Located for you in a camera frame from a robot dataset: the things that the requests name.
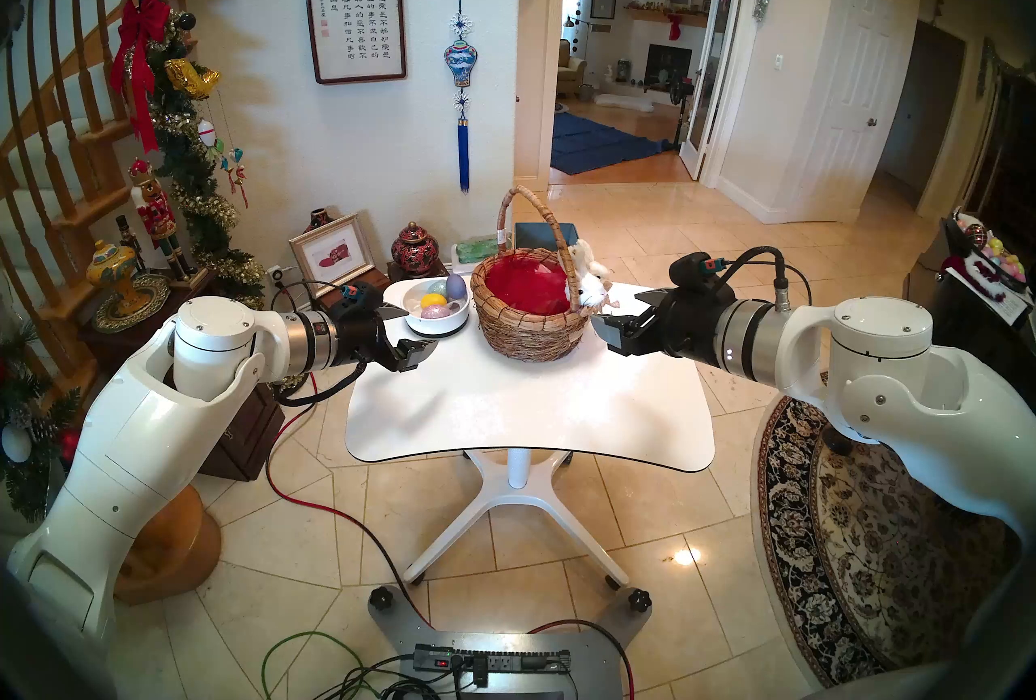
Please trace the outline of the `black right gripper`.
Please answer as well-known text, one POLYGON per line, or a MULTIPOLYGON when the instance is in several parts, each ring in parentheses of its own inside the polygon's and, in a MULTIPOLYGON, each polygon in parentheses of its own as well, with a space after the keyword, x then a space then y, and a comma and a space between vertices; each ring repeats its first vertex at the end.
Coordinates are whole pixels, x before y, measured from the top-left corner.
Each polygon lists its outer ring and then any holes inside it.
POLYGON ((732 289, 653 289, 639 298, 620 299, 615 316, 594 316, 594 332, 623 356, 663 353, 717 363, 716 330, 732 307, 732 289))

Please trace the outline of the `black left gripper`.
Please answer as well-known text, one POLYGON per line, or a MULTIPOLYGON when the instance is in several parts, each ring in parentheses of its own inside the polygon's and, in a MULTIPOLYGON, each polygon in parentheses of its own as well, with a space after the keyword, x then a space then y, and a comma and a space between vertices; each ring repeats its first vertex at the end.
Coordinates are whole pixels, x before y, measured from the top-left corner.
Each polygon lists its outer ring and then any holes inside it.
POLYGON ((409 310, 381 304, 377 310, 355 302, 333 304, 337 348, 333 366, 375 362, 397 373, 412 371, 427 360, 437 347, 435 339, 400 339, 392 345, 385 321, 406 318, 409 310))

